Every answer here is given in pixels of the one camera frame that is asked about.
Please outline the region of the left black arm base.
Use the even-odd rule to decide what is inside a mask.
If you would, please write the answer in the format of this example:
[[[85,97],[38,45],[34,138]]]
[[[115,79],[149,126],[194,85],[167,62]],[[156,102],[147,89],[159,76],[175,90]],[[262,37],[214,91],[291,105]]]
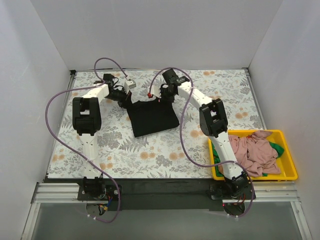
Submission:
[[[119,184],[117,189],[109,178],[84,177],[79,184],[77,199],[79,201],[107,201],[109,199],[118,201],[121,192],[122,186]]]

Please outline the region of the black t shirt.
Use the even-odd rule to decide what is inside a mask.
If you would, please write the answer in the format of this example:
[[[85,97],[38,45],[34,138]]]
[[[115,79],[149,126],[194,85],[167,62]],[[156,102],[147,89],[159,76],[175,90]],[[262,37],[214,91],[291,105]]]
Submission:
[[[127,110],[136,138],[174,129],[180,125],[170,101],[156,98],[133,103],[129,99],[122,107]]]

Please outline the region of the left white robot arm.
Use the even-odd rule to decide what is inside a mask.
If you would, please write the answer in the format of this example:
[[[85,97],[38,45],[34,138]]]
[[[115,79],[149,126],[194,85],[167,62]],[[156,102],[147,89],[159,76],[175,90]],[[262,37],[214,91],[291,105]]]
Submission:
[[[132,103],[131,89],[136,87],[135,81],[125,79],[123,85],[118,85],[118,81],[114,75],[105,73],[103,79],[93,83],[89,92],[72,100],[72,125],[79,136],[82,155],[87,158],[83,174],[87,179],[103,176],[98,153],[98,131],[102,127],[100,103],[109,99],[118,102],[123,108]]]

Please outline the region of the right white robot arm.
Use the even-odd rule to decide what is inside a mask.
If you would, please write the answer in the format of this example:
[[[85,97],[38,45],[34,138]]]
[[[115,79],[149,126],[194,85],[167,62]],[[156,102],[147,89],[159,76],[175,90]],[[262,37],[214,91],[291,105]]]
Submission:
[[[245,192],[243,184],[238,179],[247,179],[245,168],[239,164],[230,144],[228,135],[228,119],[222,100],[214,100],[198,90],[192,78],[183,70],[176,67],[166,67],[158,72],[168,85],[166,91],[170,96],[180,96],[186,100],[180,121],[184,119],[188,104],[198,110],[199,125],[202,133],[213,143],[220,159],[219,163],[204,165],[197,163],[188,155],[184,145],[182,127],[179,128],[179,137],[182,150],[187,159],[200,168],[215,168],[223,166],[223,175],[226,181],[233,181],[226,186],[227,195],[237,199]]]

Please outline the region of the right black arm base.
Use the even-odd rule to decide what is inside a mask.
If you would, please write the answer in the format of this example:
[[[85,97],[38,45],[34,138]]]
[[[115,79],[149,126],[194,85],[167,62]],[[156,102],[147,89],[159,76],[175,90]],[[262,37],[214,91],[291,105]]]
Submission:
[[[212,200],[245,200],[256,199],[256,194],[252,190],[251,182],[244,178],[244,174],[233,178],[232,180],[225,178],[224,180],[212,180],[206,195]]]

